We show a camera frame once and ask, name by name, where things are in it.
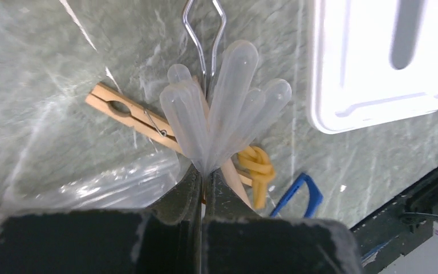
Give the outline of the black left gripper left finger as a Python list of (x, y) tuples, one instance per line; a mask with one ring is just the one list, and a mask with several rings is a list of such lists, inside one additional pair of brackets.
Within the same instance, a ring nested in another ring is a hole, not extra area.
[(0, 273), (199, 273), (201, 175), (143, 209), (23, 212), (0, 225)]

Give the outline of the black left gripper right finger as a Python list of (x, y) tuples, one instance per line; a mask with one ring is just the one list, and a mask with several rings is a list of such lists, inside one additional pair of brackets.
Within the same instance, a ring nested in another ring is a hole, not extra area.
[(239, 200), (226, 205), (222, 172), (203, 183), (204, 273), (364, 273), (358, 243), (331, 219), (260, 217)]

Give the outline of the yellow rubber tubing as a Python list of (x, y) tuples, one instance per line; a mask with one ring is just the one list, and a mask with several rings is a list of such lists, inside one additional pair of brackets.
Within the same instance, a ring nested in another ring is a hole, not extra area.
[(238, 162), (252, 178), (253, 208), (265, 208), (268, 185), (276, 176), (268, 154), (257, 146), (248, 146), (238, 153)]

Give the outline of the wooden test tube clamp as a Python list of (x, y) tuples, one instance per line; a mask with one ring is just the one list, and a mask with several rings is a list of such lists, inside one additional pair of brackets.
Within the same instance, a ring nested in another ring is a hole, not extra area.
[[(175, 138), (173, 130), (164, 118), (105, 84), (98, 83), (88, 93), (85, 102), (117, 122), (182, 154), (182, 149)], [(245, 186), (251, 186), (252, 179), (250, 176), (243, 171), (237, 170), (231, 159), (222, 165), (221, 171), (224, 174), (226, 184), (247, 206), (252, 207), (244, 188)]]

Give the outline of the bag of plastic pipettes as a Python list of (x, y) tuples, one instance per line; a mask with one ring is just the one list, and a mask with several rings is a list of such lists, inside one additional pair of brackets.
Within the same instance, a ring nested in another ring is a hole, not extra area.
[[(227, 48), (206, 115), (189, 70), (181, 64), (168, 70), (161, 117), (203, 176), (251, 146), (290, 100), (282, 79), (243, 90), (256, 57), (247, 41)], [(8, 86), (0, 108), (0, 222), (23, 212), (146, 208), (180, 181), (179, 153), (85, 102), (98, 83), (58, 82), (58, 94), (49, 97), (39, 80)]]

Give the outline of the metal wire tube holder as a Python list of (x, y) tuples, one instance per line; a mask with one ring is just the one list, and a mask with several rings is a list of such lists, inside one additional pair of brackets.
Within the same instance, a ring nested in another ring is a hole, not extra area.
[(227, 23), (227, 16), (226, 12), (221, 4), (221, 1), (218, 0), (212, 0), (212, 6), (215, 10), (216, 14), (219, 17), (219, 25), (215, 32), (215, 35), (212, 39), (212, 44), (210, 45), (210, 50), (208, 53), (210, 54), (210, 57), (206, 57), (206, 51), (204, 48), (204, 39), (200, 39), (197, 35), (197, 32), (195, 31), (194, 27), (192, 26), (190, 20), (189, 20), (189, 13), (192, 11), (192, 7), (195, 4), (196, 1), (193, 0), (187, 0), (185, 1), (185, 5), (182, 9), (181, 14), (181, 20), (182, 24), (186, 29), (187, 34), (189, 35), (190, 39), (192, 40), (193, 44), (196, 47), (197, 53), (198, 53), (198, 60), (200, 64), (200, 76), (202, 81), (202, 87), (204, 91), (208, 91), (211, 87), (214, 77), (217, 74), (217, 62), (218, 62), (218, 48), (222, 39), (222, 36), (225, 32), (226, 23)]

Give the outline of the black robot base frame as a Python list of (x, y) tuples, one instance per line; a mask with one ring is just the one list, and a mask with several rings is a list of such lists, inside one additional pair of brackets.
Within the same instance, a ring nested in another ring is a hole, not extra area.
[(365, 273), (379, 273), (434, 234), (438, 225), (438, 167), (351, 228)]

